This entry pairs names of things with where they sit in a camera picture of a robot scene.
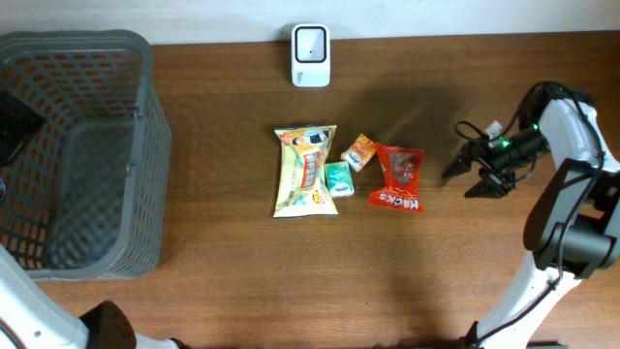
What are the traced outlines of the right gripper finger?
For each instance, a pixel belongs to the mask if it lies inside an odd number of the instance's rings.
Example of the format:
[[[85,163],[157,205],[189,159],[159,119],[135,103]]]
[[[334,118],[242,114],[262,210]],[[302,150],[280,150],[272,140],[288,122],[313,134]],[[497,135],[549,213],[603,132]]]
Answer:
[[[442,178],[452,178],[468,173],[471,171],[472,161],[470,149],[467,147],[461,148],[448,167],[442,172]]]
[[[501,183],[497,183],[490,177],[483,177],[472,186],[465,194],[466,199],[501,199],[509,191]]]

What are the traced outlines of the red Hacks candy bag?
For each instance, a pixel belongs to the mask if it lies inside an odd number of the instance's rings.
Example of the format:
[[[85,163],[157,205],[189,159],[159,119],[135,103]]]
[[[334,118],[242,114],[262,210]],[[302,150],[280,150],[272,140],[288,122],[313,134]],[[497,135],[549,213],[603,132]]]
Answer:
[[[407,212],[423,212],[419,176],[424,151],[376,144],[385,186],[372,192],[368,204]]]

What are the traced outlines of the orange tissue pack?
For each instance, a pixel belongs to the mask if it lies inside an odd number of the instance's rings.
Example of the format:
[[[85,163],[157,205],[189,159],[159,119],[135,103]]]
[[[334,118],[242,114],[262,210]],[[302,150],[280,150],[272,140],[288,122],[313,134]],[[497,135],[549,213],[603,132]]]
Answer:
[[[360,134],[353,144],[341,154],[341,159],[355,171],[360,172],[376,154],[375,143]]]

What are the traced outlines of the green tissue pack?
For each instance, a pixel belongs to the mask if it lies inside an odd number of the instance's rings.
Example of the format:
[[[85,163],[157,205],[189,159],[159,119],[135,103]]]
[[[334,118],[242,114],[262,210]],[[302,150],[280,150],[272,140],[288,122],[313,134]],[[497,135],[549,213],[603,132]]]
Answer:
[[[355,194],[355,187],[346,161],[325,165],[326,185],[332,198],[346,198]]]

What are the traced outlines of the yellow snack bag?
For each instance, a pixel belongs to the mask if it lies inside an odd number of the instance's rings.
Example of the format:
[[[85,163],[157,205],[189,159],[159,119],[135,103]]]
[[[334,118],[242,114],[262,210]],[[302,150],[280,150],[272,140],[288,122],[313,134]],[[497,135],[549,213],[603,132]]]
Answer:
[[[325,170],[336,129],[336,125],[274,129],[281,145],[274,218],[338,214],[326,186]]]

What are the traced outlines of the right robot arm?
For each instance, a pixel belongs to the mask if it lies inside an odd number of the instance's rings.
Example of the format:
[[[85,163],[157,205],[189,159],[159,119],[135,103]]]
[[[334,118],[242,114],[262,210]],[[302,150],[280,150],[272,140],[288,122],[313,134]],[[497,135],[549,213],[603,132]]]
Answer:
[[[619,258],[619,163],[598,127],[592,99],[550,80],[535,83],[509,123],[467,138],[442,177],[468,173],[480,180],[469,199],[501,199],[545,154],[556,171],[523,230],[526,250],[495,307],[458,339],[460,348],[526,348],[553,307],[596,270]]]

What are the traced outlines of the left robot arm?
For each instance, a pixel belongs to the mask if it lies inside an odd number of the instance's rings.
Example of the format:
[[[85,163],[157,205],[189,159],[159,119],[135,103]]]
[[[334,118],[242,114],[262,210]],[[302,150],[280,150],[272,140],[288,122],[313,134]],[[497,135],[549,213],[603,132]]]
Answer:
[[[18,98],[1,92],[2,167],[14,162],[43,124],[43,118]],[[177,338],[153,339],[136,333],[122,310],[111,301],[103,301],[79,317],[68,313],[2,248],[1,346],[174,349],[188,345]]]

